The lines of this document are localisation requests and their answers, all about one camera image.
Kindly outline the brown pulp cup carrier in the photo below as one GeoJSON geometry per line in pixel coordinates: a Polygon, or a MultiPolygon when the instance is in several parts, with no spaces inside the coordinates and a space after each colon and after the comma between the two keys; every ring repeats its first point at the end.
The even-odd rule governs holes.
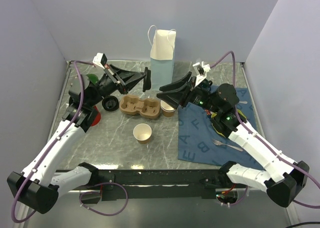
{"type": "Polygon", "coordinates": [[[127,115],[137,115],[148,119],[156,119],[160,115],[161,105],[157,99],[140,99],[135,95],[125,95],[119,102],[119,109],[127,115]]]}

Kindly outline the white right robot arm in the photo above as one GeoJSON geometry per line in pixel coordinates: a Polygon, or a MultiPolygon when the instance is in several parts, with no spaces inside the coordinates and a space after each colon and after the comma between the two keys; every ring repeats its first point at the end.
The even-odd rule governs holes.
{"type": "Polygon", "coordinates": [[[209,85],[207,80],[197,84],[196,77],[188,73],[179,81],[160,87],[157,98],[174,109],[192,103],[212,112],[210,121],[215,131],[238,144],[262,166],[262,170],[256,170],[228,161],[218,176],[223,187],[247,185],[267,193],[277,205],[288,207],[305,187],[309,165],[287,157],[259,135],[237,110],[240,100],[233,85],[224,83],[214,92],[209,85]]]}

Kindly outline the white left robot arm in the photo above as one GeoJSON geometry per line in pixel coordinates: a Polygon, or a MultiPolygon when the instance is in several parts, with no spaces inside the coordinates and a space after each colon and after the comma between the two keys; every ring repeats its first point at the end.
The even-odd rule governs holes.
{"type": "Polygon", "coordinates": [[[94,189],[98,185],[98,168],[85,162],[60,176],[55,176],[55,172],[74,143],[91,127],[98,115],[95,106],[99,102],[115,91],[128,94],[140,81],[143,82],[143,91],[151,88],[151,71],[148,68],[135,72],[110,64],[103,71],[103,76],[96,83],[91,82],[87,75],[77,73],[68,91],[69,106],[55,133],[22,172],[12,172],[7,178],[15,202],[45,214],[65,193],[80,186],[94,189]]]}

